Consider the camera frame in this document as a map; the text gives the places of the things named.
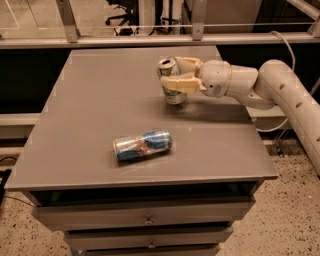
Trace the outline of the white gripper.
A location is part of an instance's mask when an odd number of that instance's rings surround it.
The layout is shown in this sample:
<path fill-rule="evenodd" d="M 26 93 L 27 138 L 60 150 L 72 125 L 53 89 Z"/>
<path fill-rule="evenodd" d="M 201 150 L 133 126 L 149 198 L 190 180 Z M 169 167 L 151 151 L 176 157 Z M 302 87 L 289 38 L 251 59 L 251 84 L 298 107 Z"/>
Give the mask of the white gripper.
<path fill-rule="evenodd" d="M 193 94 L 201 91 L 209 97 L 221 98 L 231 80 L 231 65 L 226 61 L 210 60 L 203 64 L 199 58 L 176 57 L 180 76 L 191 78 L 162 77 L 161 85 L 172 91 Z"/>

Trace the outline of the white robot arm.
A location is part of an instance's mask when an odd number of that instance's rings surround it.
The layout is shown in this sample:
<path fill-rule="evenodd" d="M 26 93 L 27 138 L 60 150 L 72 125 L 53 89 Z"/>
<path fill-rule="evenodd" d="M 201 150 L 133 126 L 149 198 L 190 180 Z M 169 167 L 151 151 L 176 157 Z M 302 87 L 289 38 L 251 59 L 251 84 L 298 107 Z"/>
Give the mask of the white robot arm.
<path fill-rule="evenodd" d="M 320 173 L 320 105 L 284 62 L 269 60 L 255 69 L 222 60 L 165 57 L 157 68 L 161 86 L 169 91 L 228 96 L 261 110 L 279 106 Z"/>

